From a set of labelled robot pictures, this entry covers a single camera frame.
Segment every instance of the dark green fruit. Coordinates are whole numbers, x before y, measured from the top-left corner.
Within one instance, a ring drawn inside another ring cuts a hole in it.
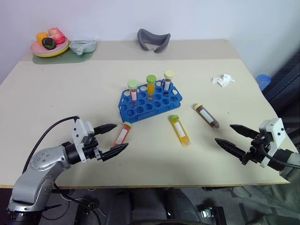
[[[43,38],[42,43],[43,43],[43,46],[48,50],[52,50],[56,47],[55,42],[50,37]]]

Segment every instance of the blue bottle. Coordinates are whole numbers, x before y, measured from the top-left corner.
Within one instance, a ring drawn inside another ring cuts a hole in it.
[[[260,74],[255,79],[261,91],[263,91],[271,83],[271,78],[265,74]]]

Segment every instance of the green cap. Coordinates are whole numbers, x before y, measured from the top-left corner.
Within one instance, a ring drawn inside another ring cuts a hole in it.
[[[173,70],[166,70],[165,71],[165,79],[172,79],[172,77],[174,76],[174,71]]]
[[[176,119],[176,118],[179,119],[179,116],[178,115],[173,115],[173,116],[170,116],[169,120],[172,121],[173,119]]]
[[[155,83],[155,81],[156,81],[156,76],[154,75],[147,76],[147,83]]]
[[[127,122],[127,121],[125,121],[123,124],[125,124],[125,125],[127,125],[127,126],[130,126],[130,128],[132,128],[132,124],[129,123],[129,122]]]
[[[136,80],[130,80],[128,81],[127,86],[129,89],[137,89],[138,84],[139,83]]]
[[[202,104],[201,104],[201,103],[196,104],[196,105],[194,106],[194,109],[196,110],[199,106],[202,106]]]

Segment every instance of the yellow liquid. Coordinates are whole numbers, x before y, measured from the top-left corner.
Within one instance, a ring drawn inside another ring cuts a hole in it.
[[[148,95],[154,95],[154,91],[155,91],[155,83],[148,83],[147,85],[147,94]],[[148,97],[147,98],[148,101],[153,101],[152,97]]]
[[[155,83],[148,83],[147,85],[147,94],[154,95]]]
[[[173,125],[173,128],[174,128],[180,142],[183,145],[188,146],[190,144],[190,141],[189,141],[188,135],[187,135],[185,129],[183,128],[182,124],[180,123],[179,119],[175,118],[175,119],[171,120],[171,123]]]

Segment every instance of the white cap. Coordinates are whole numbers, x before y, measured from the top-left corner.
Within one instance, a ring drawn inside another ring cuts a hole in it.
[[[166,79],[172,79],[172,77],[174,76],[174,71],[173,70],[166,70],[165,71],[165,78]]]
[[[194,105],[194,110],[197,110],[197,108],[200,107],[200,106],[202,106],[201,103],[198,103],[198,104]]]

